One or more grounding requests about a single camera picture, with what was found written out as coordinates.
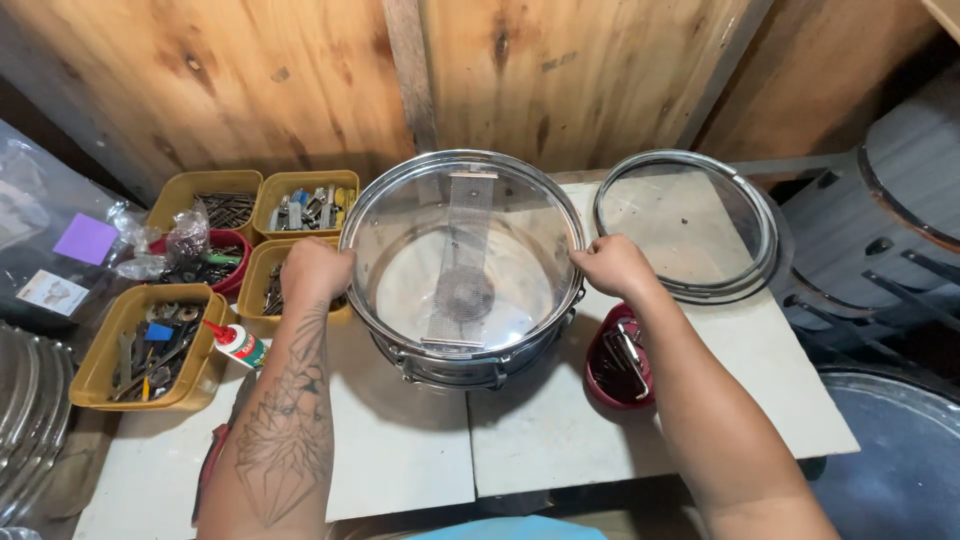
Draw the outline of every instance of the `tattoo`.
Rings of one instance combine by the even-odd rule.
[[[237,440],[237,475],[265,528],[294,509],[333,469],[333,421],[326,369],[326,315],[310,309],[290,343],[290,360]]]

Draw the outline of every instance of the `glue bottle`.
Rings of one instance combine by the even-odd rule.
[[[214,345],[217,351],[233,358],[252,369],[263,369],[263,359],[267,356],[267,346],[240,325],[215,325],[209,321],[204,324],[213,330]]]

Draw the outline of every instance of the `snare drum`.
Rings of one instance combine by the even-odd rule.
[[[344,223],[350,304],[405,380],[501,388],[559,335],[584,294],[576,210],[533,166],[451,150],[371,184]]]

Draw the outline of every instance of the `wrench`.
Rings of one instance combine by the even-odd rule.
[[[133,336],[127,335],[126,331],[120,332],[117,336],[117,346],[120,347],[120,386],[130,384],[133,359],[131,358],[131,347],[133,346]]]
[[[174,356],[176,356],[177,354],[179,354],[180,352],[182,352],[184,349],[189,348],[189,347],[190,347],[190,343],[191,343],[192,341],[193,341],[192,338],[184,338],[184,339],[182,339],[182,340],[180,341],[180,343],[178,343],[177,346],[174,347],[169,353],[167,353],[166,355],[164,355],[161,359],[157,360],[156,363],[154,363],[154,365],[151,366],[150,369],[148,369],[148,370],[144,371],[143,373],[141,373],[140,375],[138,375],[138,376],[136,377],[136,379],[131,380],[131,382],[130,382],[129,384],[127,384],[126,386],[120,386],[120,388],[118,388],[116,392],[113,392],[113,396],[112,396],[110,399],[111,399],[112,401],[115,401],[115,402],[116,402],[116,401],[120,401],[120,398],[122,398],[122,397],[123,397],[124,395],[126,395],[128,392],[130,392],[131,390],[133,390],[134,388],[136,388],[136,386],[137,386],[138,384],[140,384],[141,382],[143,382],[144,378],[149,377],[154,371],[156,371],[156,370],[160,369],[161,367],[163,367],[163,364],[165,364],[165,363],[169,362],[171,359],[173,359]]]

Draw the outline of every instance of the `red container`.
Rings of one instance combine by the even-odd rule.
[[[654,396],[654,378],[653,374],[650,373],[650,362],[647,361],[647,355],[643,351],[643,348],[634,346],[637,355],[640,356],[640,360],[643,363],[643,369],[640,374],[643,376],[643,381],[647,383],[647,388],[650,389],[650,393],[647,394],[646,398],[638,402],[621,402],[604,392],[593,378],[593,370],[590,365],[595,360],[598,348],[603,347],[603,334],[615,327],[616,322],[623,318],[635,319],[634,311],[626,304],[620,303],[610,310],[607,318],[604,319],[603,324],[600,325],[600,330],[597,331],[597,334],[593,336],[593,340],[590,341],[590,346],[587,348],[587,365],[584,367],[584,386],[590,395],[603,405],[617,410],[633,410],[652,405],[656,399]],[[625,324],[624,330],[627,332],[635,331],[636,326]]]
[[[224,296],[234,297],[240,292],[240,285],[243,283],[243,277],[247,273],[247,262],[250,260],[250,253],[253,247],[242,234],[230,229],[213,229],[210,231],[210,245],[215,248],[228,248],[230,246],[243,246],[243,258],[240,259],[240,265],[232,274],[221,282],[216,282],[210,286],[213,292]],[[160,240],[150,244],[150,253],[160,255],[167,253],[167,235]]]

